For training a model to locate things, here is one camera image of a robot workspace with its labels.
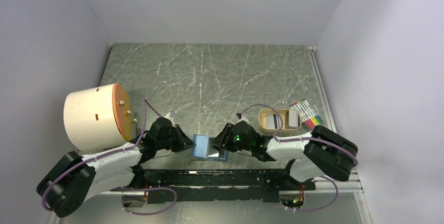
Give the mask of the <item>grey silver credit card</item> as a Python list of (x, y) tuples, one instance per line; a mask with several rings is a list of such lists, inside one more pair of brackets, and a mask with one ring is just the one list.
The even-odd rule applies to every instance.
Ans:
[(220, 151), (218, 148), (215, 148), (214, 146), (209, 146), (207, 150), (207, 157), (208, 158), (215, 158), (215, 159), (221, 159), (223, 158), (223, 152)]

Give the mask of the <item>blue leather card holder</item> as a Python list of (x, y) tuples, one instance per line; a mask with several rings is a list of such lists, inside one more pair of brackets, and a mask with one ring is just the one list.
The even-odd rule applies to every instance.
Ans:
[(215, 159), (215, 158), (208, 158), (207, 157), (207, 150), (209, 146), (212, 146), (211, 140), (213, 137), (204, 136), (204, 135), (193, 135), (193, 141), (195, 143), (195, 146), (192, 147), (191, 150), (191, 157), (200, 159), (200, 160), (206, 160), (206, 161), (218, 161), (218, 162), (227, 162), (228, 161), (228, 151), (222, 150), (223, 158), (221, 159)]

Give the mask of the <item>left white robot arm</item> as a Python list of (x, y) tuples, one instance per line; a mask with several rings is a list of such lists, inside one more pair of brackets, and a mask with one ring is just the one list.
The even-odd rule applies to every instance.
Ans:
[(111, 189), (146, 188), (143, 163), (160, 150), (178, 153), (194, 145), (179, 125), (159, 117), (149, 130), (119, 147), (95, 154), (66, 153), (38, 184), (36, 192), (46, 210), (66, 217), (86, 200)]

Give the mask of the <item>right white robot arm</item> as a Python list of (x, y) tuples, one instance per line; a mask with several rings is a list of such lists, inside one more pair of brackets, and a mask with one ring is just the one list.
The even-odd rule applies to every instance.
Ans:
[(324, 175), (346, 182), (358, 164), (358, 146), (324, 126), (315, 126), (304, 135), (277, 137), (261, 135), (240, 120), (227, 123), (211, 143), (217, 150), (248, 151), (261, 162), (287, 160), (288, 172), (282, 181), (288, 189)]

